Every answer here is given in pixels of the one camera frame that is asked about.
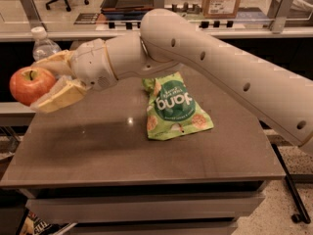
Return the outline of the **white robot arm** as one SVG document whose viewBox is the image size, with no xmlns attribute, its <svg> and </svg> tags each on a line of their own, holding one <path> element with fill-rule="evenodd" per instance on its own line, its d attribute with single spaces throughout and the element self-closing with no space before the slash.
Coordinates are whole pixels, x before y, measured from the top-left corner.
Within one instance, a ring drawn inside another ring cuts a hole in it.
<svg viewBox="0 0 313 235">
<path fill-rule="evenodd" d="M 100 38 L 35 63 L 61 80 L 31 104 L 51 113 L 128 77 L 159 77 L 183 64 L 198 71 L 301 151 L 313 155 L 313 82 L 205 34 L 165 9 L 138 31 Z"/>
</svg>

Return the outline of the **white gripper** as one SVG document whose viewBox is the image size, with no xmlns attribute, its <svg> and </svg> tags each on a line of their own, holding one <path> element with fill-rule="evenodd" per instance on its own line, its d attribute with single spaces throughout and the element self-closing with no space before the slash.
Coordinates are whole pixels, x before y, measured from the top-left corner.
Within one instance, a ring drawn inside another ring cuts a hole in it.
<svg viewBox="0 0 313 235">
<path fill-rule="evenodd" d="M 77 103 L 86 95 L 86 86 L 102 91 L 117 84 L 105 41 L 102 39 L 85 42 L 74 52 L 69 50 L 58 52 L 34 62 L 32 66 L 62 75 L 47 94 L 30 105 L 37 113 L 52 113 Z M 79 80 L 67 75 L 76 76 Z"/>
</svg>

